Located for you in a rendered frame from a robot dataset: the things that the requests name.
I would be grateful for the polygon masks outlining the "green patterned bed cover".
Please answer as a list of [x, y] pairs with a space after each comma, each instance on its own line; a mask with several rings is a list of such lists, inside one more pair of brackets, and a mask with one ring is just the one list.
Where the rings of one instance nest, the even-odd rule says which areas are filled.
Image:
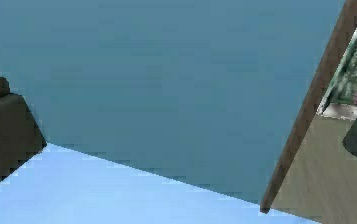
[[317, 109], [325, 117], [357, 117], [357, 28]]

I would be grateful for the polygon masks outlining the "brown wooden door frame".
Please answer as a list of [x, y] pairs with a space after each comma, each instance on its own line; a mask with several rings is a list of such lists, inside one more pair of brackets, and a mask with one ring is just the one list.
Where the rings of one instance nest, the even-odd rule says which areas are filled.
[[260, 203], [260, 211], [267, 214], [294, 161], [300, 145], [327, 91], [327, 86], [357, 28], [357, 0], [345, 0], [329, 41], [318, 64], [302, 106], [293, 123], [277, 165]]

